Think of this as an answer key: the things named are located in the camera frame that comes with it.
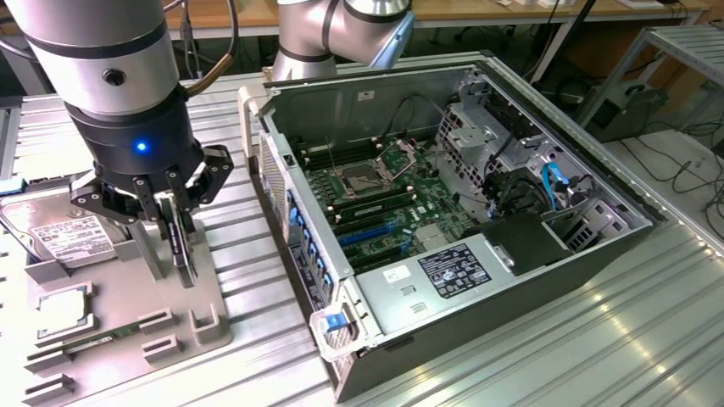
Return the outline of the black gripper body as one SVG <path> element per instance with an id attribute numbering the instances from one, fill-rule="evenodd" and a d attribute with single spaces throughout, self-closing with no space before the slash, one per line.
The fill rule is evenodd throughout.
<path id="1" fill-rule="evenodd" d="M 103 182 L 131 184 L 134 177 L 145 176 L 151 184 L 162 184 L 170 169 L 190 177 L 203 153 L 191 134 L 186 100 L 185 89 L 175 86 L 159 104 L 135 114 L 91 114 L 65 105 Z"/>

